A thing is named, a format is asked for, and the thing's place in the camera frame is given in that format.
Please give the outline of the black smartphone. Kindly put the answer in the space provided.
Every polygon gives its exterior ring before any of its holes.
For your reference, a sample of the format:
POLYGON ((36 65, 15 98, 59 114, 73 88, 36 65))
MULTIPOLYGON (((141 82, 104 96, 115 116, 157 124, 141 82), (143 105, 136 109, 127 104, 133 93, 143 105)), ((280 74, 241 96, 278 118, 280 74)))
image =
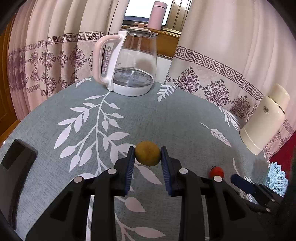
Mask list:
POLYGON ((14 230, 20 194, 36 158, 34 149, 15 139, 1 162, 1 212, 14 230))

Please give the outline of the yellow-green small fruit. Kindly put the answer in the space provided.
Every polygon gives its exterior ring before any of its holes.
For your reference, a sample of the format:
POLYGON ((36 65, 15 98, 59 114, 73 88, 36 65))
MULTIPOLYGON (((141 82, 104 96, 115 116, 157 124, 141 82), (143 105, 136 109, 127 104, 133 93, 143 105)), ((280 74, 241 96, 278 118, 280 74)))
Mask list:
POLYGON ((135 158, 145 166, 156 166, 161 159, 159 147, 151 141, 143 141, 136 145, 135 158))

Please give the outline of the light blue plastic fruit basket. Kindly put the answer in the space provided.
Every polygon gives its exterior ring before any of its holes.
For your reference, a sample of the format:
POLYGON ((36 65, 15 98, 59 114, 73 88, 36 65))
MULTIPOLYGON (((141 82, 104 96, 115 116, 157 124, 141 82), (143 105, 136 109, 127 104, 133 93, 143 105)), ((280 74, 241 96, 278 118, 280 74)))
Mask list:
POLYGON ((284 197, 288 186, 288 179, 285 176, 285 172, 281 170, 281 165, 277 162, 273 162, 269 165, 269 171, 264 185, 281 197, 284 197))

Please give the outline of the pink patterned curtain right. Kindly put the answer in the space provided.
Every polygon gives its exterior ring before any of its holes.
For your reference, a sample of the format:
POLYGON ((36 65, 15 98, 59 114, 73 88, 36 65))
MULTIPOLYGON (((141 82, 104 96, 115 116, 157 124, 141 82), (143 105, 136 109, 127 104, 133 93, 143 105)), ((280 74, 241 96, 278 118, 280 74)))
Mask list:
POLYGON ((192 1, 165 81, 245 121, 279 84, 290 101, 266 156, 295 132, 295 39, 268 1, 192 1))

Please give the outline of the small red cherry tomato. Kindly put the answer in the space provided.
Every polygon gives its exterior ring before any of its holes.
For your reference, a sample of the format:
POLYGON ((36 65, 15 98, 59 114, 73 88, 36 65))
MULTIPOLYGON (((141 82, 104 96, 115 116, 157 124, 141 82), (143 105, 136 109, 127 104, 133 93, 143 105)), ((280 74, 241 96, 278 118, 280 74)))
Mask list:
POLYGON ((222 179, 224 178, 224 171, 219 166, 213 166, 209 172, 209 178, 214 178, 215 176, 220 176, 222 179))

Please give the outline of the pink tumbler on windowsill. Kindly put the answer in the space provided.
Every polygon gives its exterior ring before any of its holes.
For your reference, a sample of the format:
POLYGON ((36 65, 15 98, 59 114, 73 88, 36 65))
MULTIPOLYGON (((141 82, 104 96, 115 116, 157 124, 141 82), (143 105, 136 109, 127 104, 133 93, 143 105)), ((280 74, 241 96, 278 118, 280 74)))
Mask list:
POLYGON ((149 29, 160 30, 167 10, 167 4, 161 1, 155 1, 149 17, 147 27, 149 29))

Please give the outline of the wooden windowsill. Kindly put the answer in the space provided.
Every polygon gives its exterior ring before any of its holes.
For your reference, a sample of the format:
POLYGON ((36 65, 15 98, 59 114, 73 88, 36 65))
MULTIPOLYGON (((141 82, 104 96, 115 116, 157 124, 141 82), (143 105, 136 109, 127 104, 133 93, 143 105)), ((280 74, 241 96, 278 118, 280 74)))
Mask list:
MULTIPOLYGON (((167 28, 162 28, 160 31, 151 29, 151 31, 158 34, 156 39, 157 55, 172 59, 177 49, 181 34, 178 31, 167 28)), ((124 44, 123 46, 132 50, 149 52, 149 43, 146 40, 141 41, 140 43, 138 43, 138 41, 128 40, 127 44, 124 44)))

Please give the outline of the pink patterned curtain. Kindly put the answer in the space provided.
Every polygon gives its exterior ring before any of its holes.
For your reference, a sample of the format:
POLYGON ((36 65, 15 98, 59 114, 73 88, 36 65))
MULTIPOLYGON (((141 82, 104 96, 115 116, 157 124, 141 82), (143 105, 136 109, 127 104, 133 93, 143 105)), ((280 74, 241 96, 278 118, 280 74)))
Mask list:
POLYGON ((118 33, 128 1, 26 1, 13 23, 8 80, 22 120, 62 89, 92 75, 93 48, 118 33))
POLYGON ((245 121, 279 84, 290 101, 266 156, 295 132, 295 39, 268 1, 192 1, 165 81, 245 121))

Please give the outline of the pink patterned curtain left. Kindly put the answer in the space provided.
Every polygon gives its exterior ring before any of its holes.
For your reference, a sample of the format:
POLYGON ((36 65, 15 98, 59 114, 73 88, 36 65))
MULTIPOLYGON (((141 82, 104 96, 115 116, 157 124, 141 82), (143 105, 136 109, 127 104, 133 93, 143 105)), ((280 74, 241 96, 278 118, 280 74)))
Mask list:
POLYGON ((62 89, 92 75, 93 48, 118 33, 128 1, 26 1, 13 23, 8 80, 22 120, 62 89))

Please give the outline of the cream thermos flask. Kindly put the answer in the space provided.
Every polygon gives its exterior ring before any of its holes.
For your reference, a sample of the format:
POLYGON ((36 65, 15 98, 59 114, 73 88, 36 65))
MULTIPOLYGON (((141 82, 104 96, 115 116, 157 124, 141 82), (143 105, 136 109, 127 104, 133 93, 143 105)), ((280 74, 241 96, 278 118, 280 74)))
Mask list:
POLYGON ((251 153, 258 155, 280 129, 289 100, 288 92, 277 83, 262 99, 239 132, 241 140, 251 153))

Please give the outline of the red fabric sofa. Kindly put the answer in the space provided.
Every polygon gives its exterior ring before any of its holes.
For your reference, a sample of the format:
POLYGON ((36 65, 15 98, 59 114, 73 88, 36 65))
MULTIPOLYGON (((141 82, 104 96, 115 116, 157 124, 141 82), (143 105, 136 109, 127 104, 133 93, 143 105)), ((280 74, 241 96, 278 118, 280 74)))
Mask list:
POLYGON ((285 173, 290 172, 293 150, 295 148, 295 138, 295 133, 293 133, 290 139, 280 148, 276 154, 272 156, 270 160, 271 163, 277 162, 279 165, 281 165, 281 169, 285 173))

